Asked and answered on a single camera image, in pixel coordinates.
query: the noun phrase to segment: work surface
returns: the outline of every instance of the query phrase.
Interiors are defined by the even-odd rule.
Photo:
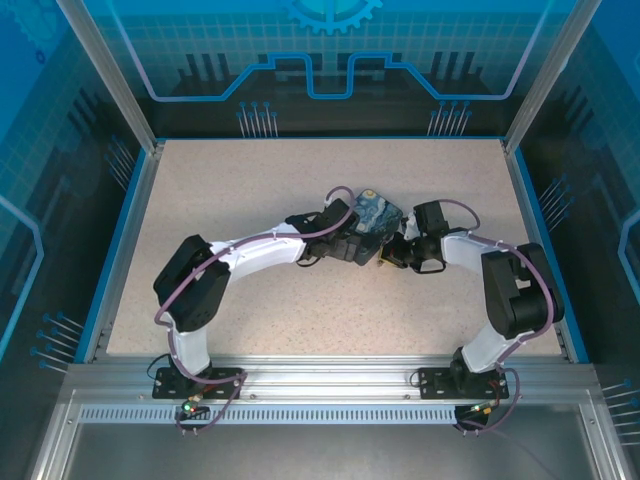
[[[525,227],[498,140],[167,141],[107,352],[167,351],[152,284],[180,243],[241,238],[285,217],[322,209],[326,193],[371,188],[404,212],[461,200],[478,233],[520,244]],[[472,225],[444,206],[452,227]],[[479,276],[460,267],[416,275],[375,259],[281,265],[231,285],[209,324],[211,353],[258,355],[451,354],[487,322]],[[560,353],[555,333],[519,353]]]

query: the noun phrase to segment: gear graphic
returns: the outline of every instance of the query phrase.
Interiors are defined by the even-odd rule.
[[[373,18],[372,10],[382,7],[382,0],[283,0],[290,20],[300,28],[311,27],[313,33],[336,30],[347,33],[349,27],[360,28],[360,20]]]
[[[10,12],[30,42],[43,49],[58,29],[54,0],[0,0],[0,12]]]

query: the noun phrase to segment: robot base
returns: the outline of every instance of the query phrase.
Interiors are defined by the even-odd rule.
[[[200,373],[200,377],[207,380],[217,380],[233,377],[243,372],[241,368],[213,368],[209,367]],[[196,383],[184,377],[175,366],[159,368],[156,372],[155,385],[151,396],[155,399],[184,400],[198,393],[205,400],[228,400],[236,389],[235,382],[222,383],[211,386]]]

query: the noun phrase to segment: glass panel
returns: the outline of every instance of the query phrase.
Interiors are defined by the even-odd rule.
[[[90,0],[161,137],[502,135],[573,0]]]
[[[638,18],[638,3],[600,5],[522,143],[605,386],[640,381]]]
[[[55,3],[2,7],[0,465],[27,478],[140,147]]]

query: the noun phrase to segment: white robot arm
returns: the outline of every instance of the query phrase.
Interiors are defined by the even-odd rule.
[[[270,266],[327,255],[358,261],[363,237],[358,235],[356,228],[352,228],[358,223],[356,213],[329,235],[313,240],[292,238],[301,233],[321,231],[335,224],[347,211],[347,205],[336,200],[322,213],[289,217],[284,223],[264,232],[262,239],[245,244],[241,240],[206,243],[199,236],[187,238],[154,282],[161,304],[194,268],[228,247],[232,248],[189,284],[164,314],[173,325],[171,342],[175,351],[172,353],[186,369],[182,373],[209,378],[207,369],[211,365],[206,327],[215,316],[229,283]],[[471,342],[456,351],[450,377],[461,395],[473,390],[469,386],[473,386],[477,379],[485,388],[482,375],[494,371],[524,336],[545,326],[548,304],[540,285],[518,258],[505,248],[479,241],[476,239],[479,237],[474,238],[467,230],[449,228],[438,201],[414,207],[413,212],[403,219],[403,225],[403,232],[396,231],[391,239],[385,239],[388,241],[381,249],[382,260],[399,268],[411,268],[419,274],[442,272],[447,266],[461,266],[482,275],[489,322]],[[554,321],[558,321],[564,307],[542,248],[528,244],[518,247],[518,251],[535,265],[552,292]],[[423,264],[433,260],[440,267],[424,271]]]

